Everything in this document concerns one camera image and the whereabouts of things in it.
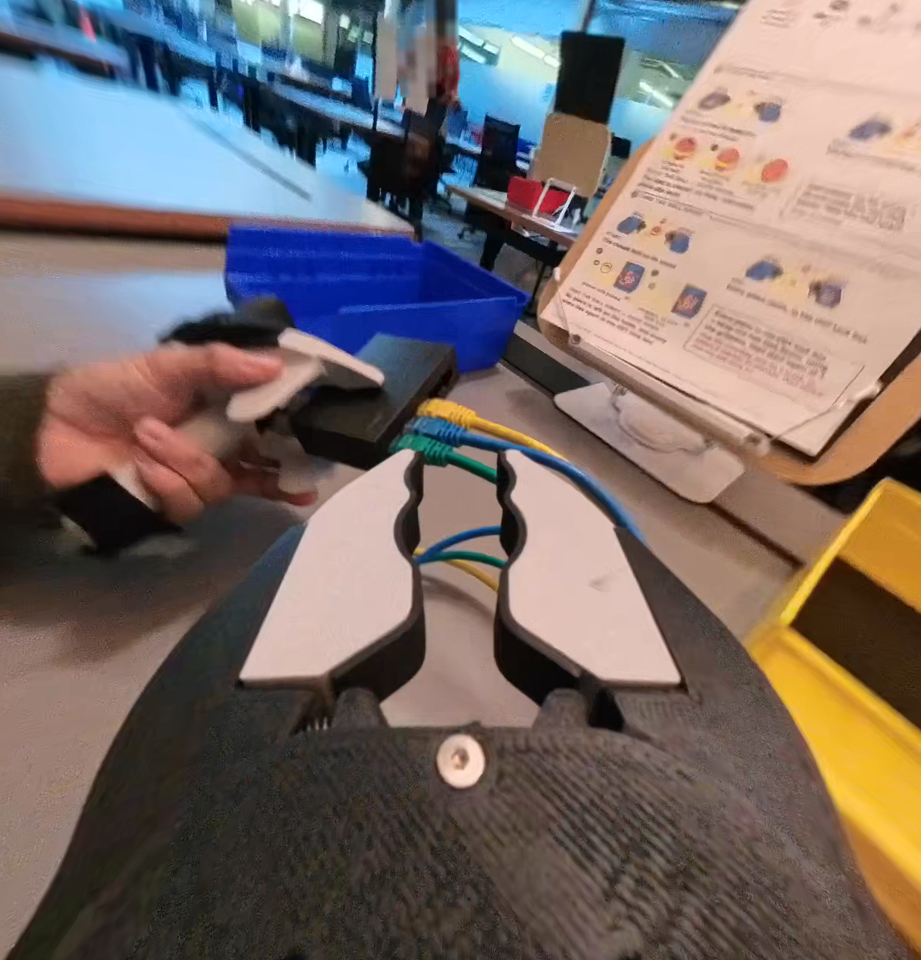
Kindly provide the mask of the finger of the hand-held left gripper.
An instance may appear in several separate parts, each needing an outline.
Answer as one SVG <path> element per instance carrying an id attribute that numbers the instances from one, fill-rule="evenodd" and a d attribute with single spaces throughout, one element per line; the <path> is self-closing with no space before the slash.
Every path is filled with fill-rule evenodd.
<path id="1" fill-rule="evenodd" d="M 297 390 L 332 387 L 346 391 L 381 389 L 386 376 L 381 368 L 333 344 L 296 329 L 283 331 L 277 341 L 285 375 Z"/>
<path id="2" fill-rule="evenodd" d="M 232 394 L 226 405 L 231 423 L 255 423 L 277 410 L 290 406 L 295 397 L 317 385 L 326 374 L 325 366 L 283 366 L 269 383 Z"/>

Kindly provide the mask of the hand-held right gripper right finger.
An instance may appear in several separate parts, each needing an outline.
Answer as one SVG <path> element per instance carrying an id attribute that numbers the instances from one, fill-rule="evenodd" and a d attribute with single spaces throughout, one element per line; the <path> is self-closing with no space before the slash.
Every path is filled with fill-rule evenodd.
<path id="1" fill-rule="evenodd" d="M 538 706 L 556 690 L 608 707 L 619 690 L 681 688 L 621 523 L 561 471 L 517 450 L 498 456 L 498 499 L 506 565 L 494 659 L 503 678 Z"/>

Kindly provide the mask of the black flat panel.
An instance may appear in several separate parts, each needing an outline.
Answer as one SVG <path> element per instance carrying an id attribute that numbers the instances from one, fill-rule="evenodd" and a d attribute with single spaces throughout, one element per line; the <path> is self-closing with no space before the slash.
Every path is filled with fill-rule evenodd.
<path id="1" fill-rule="evenodd" d="M 564 30 L 552 112 L 608 126 L 625 48 L 622 37 Z"/>

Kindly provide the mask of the yellow plastic bin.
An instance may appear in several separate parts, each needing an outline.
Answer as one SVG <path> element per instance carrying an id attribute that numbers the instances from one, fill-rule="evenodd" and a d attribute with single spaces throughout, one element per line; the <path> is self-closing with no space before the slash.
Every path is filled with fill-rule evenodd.
<path id="1" fill-rule="evenodd" d="M 886 479 L 745 641 L 921 957 L 921 493 Z"/>

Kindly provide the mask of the light wooden panel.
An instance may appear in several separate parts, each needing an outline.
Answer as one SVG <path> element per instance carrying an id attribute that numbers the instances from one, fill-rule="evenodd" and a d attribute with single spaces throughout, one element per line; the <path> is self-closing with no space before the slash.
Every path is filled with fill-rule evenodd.
<path id="1" fill-rule="evenodd" d="M 606 124 L 551 112 L 545 119 L 531 172 L 540 182 L 563 183 L 591 200 L 601 183 L 611 139 Z"/>

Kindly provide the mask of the white table with brown edge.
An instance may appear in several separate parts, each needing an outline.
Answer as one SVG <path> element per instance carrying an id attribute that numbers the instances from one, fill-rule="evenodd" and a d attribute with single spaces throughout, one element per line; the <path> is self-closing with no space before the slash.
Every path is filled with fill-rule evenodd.
<path id="1" fill-rule="evenodd" d="M 235 224 L 415 234 L 213 112 L 0 54 L 0 228 L 225 239 Z"/>
<path id="2" fill-rule="evenodd" d="M 446 192 L 476 210 L 501 219 L 515 230 L 541 237 L 558 247 L 570 248 L 583 232 L 582 224 L 570 227 L 537 217 L 531 210 L 509 203 L 507 195 L 501 191 L 450 184 L 446 186 Z"/>

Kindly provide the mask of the printed instruction sheet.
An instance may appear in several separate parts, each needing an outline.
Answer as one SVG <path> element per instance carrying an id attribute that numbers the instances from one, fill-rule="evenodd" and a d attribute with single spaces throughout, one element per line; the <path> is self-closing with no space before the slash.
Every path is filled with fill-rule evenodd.
<path id="1" fill-rule="evenodd" d="M 921 343 L 921 2 L 749 2 L 546 325 L 817 458 Z"/>

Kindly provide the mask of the white metal document stand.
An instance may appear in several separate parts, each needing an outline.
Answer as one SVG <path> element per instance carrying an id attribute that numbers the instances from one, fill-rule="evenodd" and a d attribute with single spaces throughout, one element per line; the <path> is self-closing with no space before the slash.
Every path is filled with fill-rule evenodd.
<path id="1" fill-rule="evenodd" d="M 600 379 L 554 396 L 554 406 L 663 484 L 697 504 L 715 501 L 768 454 L 763 432 L 615 357 L 579 333 L 567 351 Z"/>

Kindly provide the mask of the person's left forearm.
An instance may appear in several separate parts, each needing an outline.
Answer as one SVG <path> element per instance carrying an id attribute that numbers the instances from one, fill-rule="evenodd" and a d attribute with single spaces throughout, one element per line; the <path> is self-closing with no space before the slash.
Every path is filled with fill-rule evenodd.
<path id="1" fill-rule="evenodd" d="M 37 462 L 51 377 L 0 373 L 0 561 L 59 529 L 55 495 Z"/>

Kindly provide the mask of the black office chair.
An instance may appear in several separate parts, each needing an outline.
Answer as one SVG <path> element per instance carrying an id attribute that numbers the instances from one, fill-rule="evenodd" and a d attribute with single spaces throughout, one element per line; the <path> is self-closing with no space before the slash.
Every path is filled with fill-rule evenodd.
<path id="1" fill-rule="evenodd" d="M 517 176 L 520 126 L 486 114 L 472 186 L 505 193 Z"/>

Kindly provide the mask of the person's left hand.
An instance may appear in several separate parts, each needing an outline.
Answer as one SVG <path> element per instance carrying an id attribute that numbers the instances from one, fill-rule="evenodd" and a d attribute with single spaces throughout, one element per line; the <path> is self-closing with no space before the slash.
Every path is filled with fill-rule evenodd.
<path id="1" fill-rule="evenodd" d="M 215 394 L 261 386 L 281 372 L 272 354 L 222 343 L 160 347 L 62 371 L 46 391 L 40 474 L 61 491 L 131 463 L 174 524 L 236 495 L 309 506 L 317 493 L 281 490 L 273 462 L 251 448 L 220 461 L 174 429 Z"/>

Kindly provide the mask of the blue plastic bin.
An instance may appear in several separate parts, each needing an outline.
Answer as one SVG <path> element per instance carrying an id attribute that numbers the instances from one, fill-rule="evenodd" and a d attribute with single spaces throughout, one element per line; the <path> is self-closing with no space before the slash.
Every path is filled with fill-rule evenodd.
<path id="1" fill-rule="evenodd" d="M 275 298 L 298 330 L 348 354 L 377 334 L 451 346 L 463 375 L 501 360 L 528 303 L 431 241 L 265 226 L 231 227 L 224 286 L 233 305 Z"/>

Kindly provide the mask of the red plastic bin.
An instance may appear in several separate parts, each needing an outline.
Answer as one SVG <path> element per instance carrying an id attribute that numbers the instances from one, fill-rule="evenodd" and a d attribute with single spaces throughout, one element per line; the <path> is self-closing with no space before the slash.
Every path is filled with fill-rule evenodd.
<path id="1" fill-rule="evenodd" d="M 505 202 L 535 217 L 555 218 L 568 208 L 576 191 L 564 189 L 557 183 L 515 175 L 507 184 Z"/>

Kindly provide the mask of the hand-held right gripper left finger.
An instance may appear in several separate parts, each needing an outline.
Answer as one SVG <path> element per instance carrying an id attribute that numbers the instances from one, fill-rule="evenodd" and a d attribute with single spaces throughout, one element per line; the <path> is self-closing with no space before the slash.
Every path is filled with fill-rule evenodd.
<path id="1" fill-rule="evenodd" d="M 400 451 L 319 506 L 240 669 L 248 689 L 298 689 L 334 703 L 353 689 L 384 701 L 426 652 L 419 504 L 424 466 Z"/>

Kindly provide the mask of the black network switch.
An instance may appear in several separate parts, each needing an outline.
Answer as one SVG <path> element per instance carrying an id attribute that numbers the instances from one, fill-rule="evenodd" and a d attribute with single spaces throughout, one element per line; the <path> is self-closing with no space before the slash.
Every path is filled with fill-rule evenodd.
<path id="1" fill-rule="evenodd" d="M 449 394 L 459 368 L 452 345 L 387 334 L 376 334 L 358 358 L 381 371 L 382 386 L 319 386 L 288 423 L 306 454 L 368 471 L 389 456 L 422 402 Z"/>

